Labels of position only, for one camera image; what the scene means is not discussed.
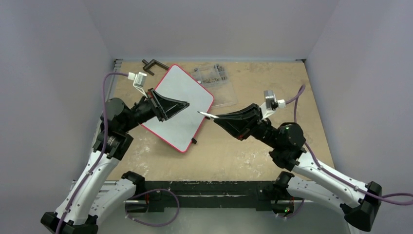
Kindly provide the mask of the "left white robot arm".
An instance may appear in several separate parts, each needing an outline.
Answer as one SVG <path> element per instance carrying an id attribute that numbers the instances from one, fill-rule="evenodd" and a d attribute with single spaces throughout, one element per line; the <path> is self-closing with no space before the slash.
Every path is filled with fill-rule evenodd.
<path id="1" fill-rule="evenodd" d="M 95 234 L 103 220 L 125 200 L 143 197 L 147 207 L 145 178 L 132 171 L 124 173 L 100 199 L 96 197 L 129 149 L 133 141 L 130 130 L 151 119 L 166 121 L 189 106 L 189 102 L 162 96 L 153 88 L 131 108 L 120 98 L 107 100 L 85 169 L 61 205 L 54 212 L 44 213 L 41 224 L 53 234 Z"/>

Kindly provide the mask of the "white whiteboard marker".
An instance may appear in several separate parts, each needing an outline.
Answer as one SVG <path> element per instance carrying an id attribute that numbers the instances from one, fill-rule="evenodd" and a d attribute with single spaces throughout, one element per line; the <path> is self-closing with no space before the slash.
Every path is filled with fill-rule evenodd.
<path id="1" fill-rule="evenodd" d="M 206 113 L 206 112 L 200 112 L 200 111 L 198 111 L 197 113 L 199 113 L 199 114 L 201 114 L 201 115 L 203 115 L 203 116 L 205 116 L 205 117 L 207 117 L 207 118 L 212 118 L 212 119 L 218 118 L 218 116 L 213 115 L 213 114 L 210 114 L 210 113 Z"/>

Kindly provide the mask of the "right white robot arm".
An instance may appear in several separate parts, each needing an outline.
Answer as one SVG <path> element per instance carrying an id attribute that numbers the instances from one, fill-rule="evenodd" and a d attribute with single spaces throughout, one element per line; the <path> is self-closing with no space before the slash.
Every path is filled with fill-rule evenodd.
<path id="1" fill-rule="evenodd" d="M 269 155 L 279 168 L 311 179 L 316 191 L 301 195 L 302 198 L 325 201 L 342 212 L 353 227 L 365 232 L 372 230 L 381 206 L 381 185 L 351 178 L 313 157 L 305 146 L 306 138 L 299 124 L 285 122 L 276 128 L 255 103 L 212 120 L 237 140 L 252 136 L 261 141 L 272 149 Z"/>

